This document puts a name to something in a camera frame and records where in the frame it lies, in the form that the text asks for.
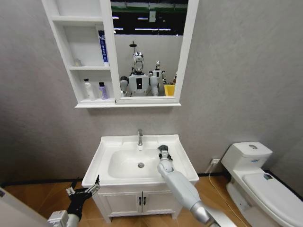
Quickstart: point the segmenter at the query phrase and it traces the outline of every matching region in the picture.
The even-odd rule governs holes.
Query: power cord
[[[210,174],[212,173],[212,168],[214,167],[214,163],[211,164],[210,168],[209,168],[209,175],[208,175],[208,179],[210,184],[215,188],[215,190],[218,192],[218,194],[222,197],[222,199],[224,200],[224,202],[226,203],[226,205],[229,207],[229,209],[231,209],[231,211],[234,213],[234,215],[243,223],[243,225],[245,227],[248,227],[244,221],[242,221],[242,219],[236,214],[236,212],[230,207],[230,205],[228,204],[228,202],[226,201],[226,199],[222,196],[222,194],[219,192],[219,190],[215,187],[215,185],[213,184],[213,182],[210,179]]]

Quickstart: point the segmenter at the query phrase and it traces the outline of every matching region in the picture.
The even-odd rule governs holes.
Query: faucet
[[[143,131],[142,129],[138,129],[138,146],[142,146],[142,136],[143,136]]]

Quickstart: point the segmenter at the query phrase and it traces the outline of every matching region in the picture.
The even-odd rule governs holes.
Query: toilet tank
[[[222,164],[231,170],[255,170],[263,166],[273,152],[259,142],[232,144],[222,158]]]

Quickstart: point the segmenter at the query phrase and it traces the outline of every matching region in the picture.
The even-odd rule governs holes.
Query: yellow bin
[[[175,85],[164,85],[165,96],[174,96]]]

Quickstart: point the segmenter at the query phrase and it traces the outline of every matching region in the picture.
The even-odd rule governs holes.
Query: toilet
[[[232,144],[222,158],[232,175],[227,191],[253,227],[303,227],[303,202],[261,169],[271,154],[259,142]]]

